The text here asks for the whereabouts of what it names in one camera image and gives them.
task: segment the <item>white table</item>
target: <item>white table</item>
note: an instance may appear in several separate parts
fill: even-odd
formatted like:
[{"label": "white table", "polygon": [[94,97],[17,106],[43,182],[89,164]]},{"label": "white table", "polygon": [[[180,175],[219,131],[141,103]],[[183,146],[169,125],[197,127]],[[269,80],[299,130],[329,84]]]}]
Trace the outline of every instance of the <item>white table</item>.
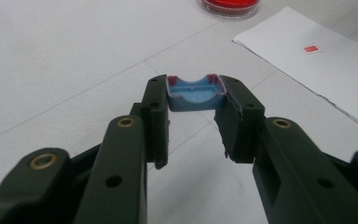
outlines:
[{"label": "white table", "polygon": [[[358,42],[358,0],[262,0],[246,20],[197,0],[0,1],[0,182],[39,148],[75,156],[99,144],[159,74],[236,77],[267,117],[296,121],[321,150],[349,161],[358,124],[231,42],[286,6]],[[225,159],[213,111],[170,120],[169,163],[148,166],[148,223],[267,223],[252,165]]]}]

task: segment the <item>red petri dish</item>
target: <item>red petri dish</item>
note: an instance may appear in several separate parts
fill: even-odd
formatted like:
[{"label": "red petri dish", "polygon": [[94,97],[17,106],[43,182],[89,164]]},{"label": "red petri dish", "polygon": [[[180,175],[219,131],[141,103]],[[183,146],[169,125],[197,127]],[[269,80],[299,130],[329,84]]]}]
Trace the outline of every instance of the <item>red petri dish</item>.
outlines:
[{"label": "red petri dish", "polygon": [[208,11],[228,16],[244,17],[251,16],[260,0],[199,0],[201,5]]}]

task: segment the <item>screw hole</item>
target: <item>screw hole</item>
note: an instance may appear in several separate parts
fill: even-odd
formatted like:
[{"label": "screw hole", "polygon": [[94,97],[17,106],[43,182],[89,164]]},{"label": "screw hole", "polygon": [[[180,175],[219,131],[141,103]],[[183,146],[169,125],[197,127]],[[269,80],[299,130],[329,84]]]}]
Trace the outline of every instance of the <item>screw hole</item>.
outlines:
[{"label": "screw hole", "polygon": [[283,129],[289,129],[290,128],[290,123],[284,119],[275,119],[274,121],[272,121],[276,126],[283,128]]},{"label": "screw hole", "polygon": [[52,153],[42,154],[31,160],[30,167],[33,170],[43,170],[54,164],[57,158],[57,155]]},{"label": "screw hole", "polygon": [[122,128],[128,128],[135,123],[134,119],[121,119],[118,121],[117,125]]},{"label": "screw hole", "polygon": [[111,177],[106,179],[105,185],[108,188],[112,189],[112,188],[115,188],[115,187],[119,186],[121,184],[121,182],[123,182],[123,179],[121,178],[121,176],[114,175],[114,176],[111,176]]},{"label": "screw hole", "polygon": [[322,178],[322,177],[319,177],[317,178],[317,181],[318,181],[318,184],[326,189],[333,189],[334,188],[334,185],[333,183],[326,179],[326,178]]}]

